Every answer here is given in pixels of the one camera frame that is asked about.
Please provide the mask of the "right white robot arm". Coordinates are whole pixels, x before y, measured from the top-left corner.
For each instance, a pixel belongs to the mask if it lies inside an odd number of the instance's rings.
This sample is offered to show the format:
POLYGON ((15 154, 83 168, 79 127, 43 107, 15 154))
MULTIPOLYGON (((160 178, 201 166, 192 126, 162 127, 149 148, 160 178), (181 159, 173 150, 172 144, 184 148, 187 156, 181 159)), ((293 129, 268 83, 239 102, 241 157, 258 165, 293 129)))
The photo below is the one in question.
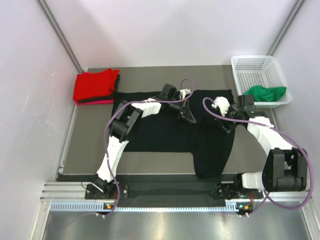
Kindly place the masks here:
POLYGON ((245 198, 252 189, 267 192, 300 192, 306 189, 308 165, 305 157, 273 129, 268 116, 256 108, 253 95, 238 96, 236 108, 222 96, 216 97, 211 106, 224 117, 217 118, 217 122, 227 133, 238 125, 244 126, 266 154, 263 171, 237 175, 237 182, 233 185, 237 197, 245 198))

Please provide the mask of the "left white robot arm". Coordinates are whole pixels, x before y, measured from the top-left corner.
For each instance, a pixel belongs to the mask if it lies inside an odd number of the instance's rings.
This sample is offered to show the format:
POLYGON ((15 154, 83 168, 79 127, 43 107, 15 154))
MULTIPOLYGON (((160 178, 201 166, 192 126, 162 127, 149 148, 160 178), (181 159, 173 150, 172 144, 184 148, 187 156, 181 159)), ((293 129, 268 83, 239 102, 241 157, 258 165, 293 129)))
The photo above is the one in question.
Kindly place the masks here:
POLYGON ((134 138, 143 118, 162 112, 177 114, 177 118, 196 123, 189 107, 193 90, 177 90, 165 84, 158 95, 140 101, 122 101, 105 127, 105 155, 96 174, 86 186, 88 200, 108 199, 119 192, 117 168, 127 144, 134 138))

